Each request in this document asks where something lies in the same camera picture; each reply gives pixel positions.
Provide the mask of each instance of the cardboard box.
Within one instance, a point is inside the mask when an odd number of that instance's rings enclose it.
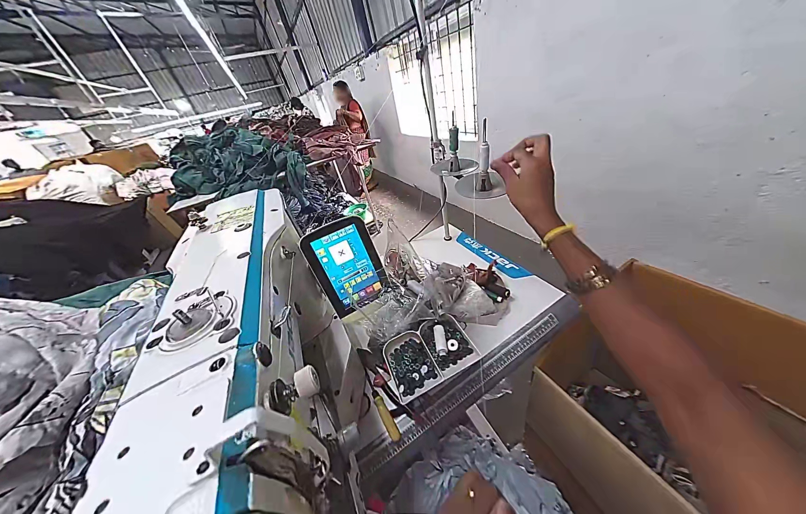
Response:
[[[627,263],[621,273],[644,303],[684,330],[728,377],[748,385],[751,407],[806,457],[805,322],[645,264]],[[605,514],[697,512],[568,396],[567,386],[593,368],[632,385],[581,315],[537,361],[527,415],[537,443]]]
[[[133,173],[136,170],[136,167],[139,165],[145,163],[157,163],[159,161],[159,156],[154,150],[152,150],[151,146],[143,143],[142,145],[136,145],[130,148],[106,150],[104,152],[86,154],[76,158],[65,158],[51,161],[42,169],[44,171],[57,169],[63,166],[76,164],[77,160],[80,160],[88,165],[109,166],[126,177]]]

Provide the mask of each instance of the window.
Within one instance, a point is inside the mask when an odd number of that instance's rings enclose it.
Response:
[[[442,139],[447,138],[455,117],[460,136],[476,139],[476,67],[471,7],[469,1],[451,6],[428,21],[428,61],[438,114],[438,135]],[[404,34],[390,47],[390,79],[400,132],[429,137],[417,50],[416,30]]]

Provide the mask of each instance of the green fabric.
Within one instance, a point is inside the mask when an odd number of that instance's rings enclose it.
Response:
[[[53,303],[79,309],[100,307],[106,304],[111,298],[122,293],[123,290],[132,286],[132,284],[137,280],[142,280],[144,278],[153,278],[170,286],[171,280],[173,280],[174,277],[172,277],[168,272],[155,272],[154,274],[134,276],[131,278],[125,278],[123,280],[118,280],[117,282],[112,282],[110,284],[104,284],[103,286],[93,287],[88,291],[79,293],[78,295],[72,295],[71,297],[54,300]]]
[[[302,207],[308,204],[302,193],[308,170],[301,154],[241,128],[185,136],[171,148],[169,162],[177,169],[171,176],[172,204],[196,195],[218,193],[221,199],[272,188],[293,195]]]

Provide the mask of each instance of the black button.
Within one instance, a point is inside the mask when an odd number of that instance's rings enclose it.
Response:
[[[268,368],[273,363],[273,352],[269,350],[269,346],[265,343],[257,343],[254,345],[254,353],[257,355],[257,360]]]
[[[240,332],[241,332],[241,330],[237,326],[232,326],[231,328],[227,329],[225,332],[219,334],[219,342],[220,343],[227,343],[228,341],[230,341],[230,340],[234,339],[235,337],[237,337],[238,333],[240,333]]]
[[[163,328],[165,328],[166,325],[168,325],[169,321],[171,321],[171,318],[167,317],[162,321],[157,322],[155,326],[152,327],[152,332],[155,332],[156,330],[162,330]]]
[[[225,365],[226,365],[225,358],[223,356],[220,356],[219,358],[216,358],[213,361],[212,364],[209,365],[209,370],[210,371],[218,371],[219,369],[221,369]]]

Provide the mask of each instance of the bangle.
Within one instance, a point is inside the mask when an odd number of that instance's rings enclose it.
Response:
[[[548,250],[549,244],[551,244],[554,239],[572,230],[574,230],[574,223],[567,223],[561,227],[552,228],[543,236],[543,240],[539,243],[539,246],[542,247],[543,250]]]

